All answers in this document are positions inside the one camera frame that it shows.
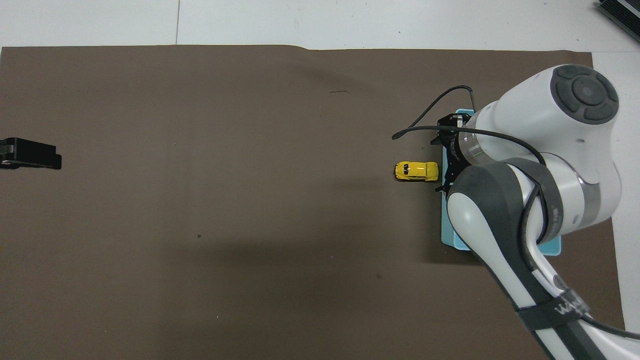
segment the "yellow toy car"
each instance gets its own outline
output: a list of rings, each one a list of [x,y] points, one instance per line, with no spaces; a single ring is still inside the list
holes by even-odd
[[[395,174],[398,180],[438,181],[438,163],[400,161],[396,164]]]

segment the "brown mat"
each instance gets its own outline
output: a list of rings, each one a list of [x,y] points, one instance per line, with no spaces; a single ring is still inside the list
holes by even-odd
[[[440,242],[441,91],[481,106],[588,53],[286,46],[4,48],[2,359],[543,359],[489,273]],[[426,119],[468,107],[463,92]],[[553,259],[622,326],[611,223]]]

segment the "cable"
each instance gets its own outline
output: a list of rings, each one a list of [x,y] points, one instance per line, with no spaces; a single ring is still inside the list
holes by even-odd
[[[617,327],[613,327],[613,326],[607,325],[607,324],[605,324],[603,322],[599,322],[598,320],[595,320],[594,318],[591,318],[591,317],[589,317],[587,315],[582,315],[582,318],[580,318],[580,319],[584,320],[584,322],[588,323],[589,325],[591,325],[593,327],[596,327],[597,329],[600,329],[602,331],[606,331],[606,332],[608,332],[610,334],[622,336],[624,338],[640,340],[640,334],[636,334],[635,332],[630,332],[630,331],[618,329]]]
[[[438,131],[454,131],[456,133],[473,133],[473,134],[487,135],[487,136],[493,136],[496,138],[509,140],[510,142],[517,143],[518,145],[527,149],[529,152],[531,152],[531,154],[533,154],[533,156],[536,157],[536,160],[538,160],[539,163],[547,166],[547,163],[545,162],[545,159],[542,157],[540,152],[538,152],[536,148],[533,147],[531,144],[521,139],[515,138],[511,135],[496,133],[495,131],[472,129],[467,127],[441,126],[441,125],[413,126],[413,127],[407,127],[406,129],[400,130],[397,133],[393,134],[391,136],[391,140],[397,140],[400,137],[404,136],[404,134],[409,133],[410,131],[416,131],[416,130],[438,130]]]
[[[469,86],[467,85],[458,85],[458,86],[454,86],[452,88],[447,89],[445,92],[443,92],[442,94],[440,94],[429,106],[427,106],[427,108],[420,114],[420,116],[418,116],[417,119],[415,119],[415,121],[413,121],[411,123],[411,125],[407,126],[407,127],[413,127],[415,126],[418,121],[422,120],[422,118],[427,115],[427,113],[429,112],[429,110],[431,110],[432,107],[435,106],[435,104],[438,103],[438,101],[440,101],[443,97],[445,97],[445,95],[447,95],[448,93],[452,92],[453,90],[457,90],[457,89],[465,89],[466,91],[469,92],[469,97],[471,98],[471,107],[474,109],[474,112],[477,111],[476,108],[476,97],[474,96],[474,90],[471,89]]]

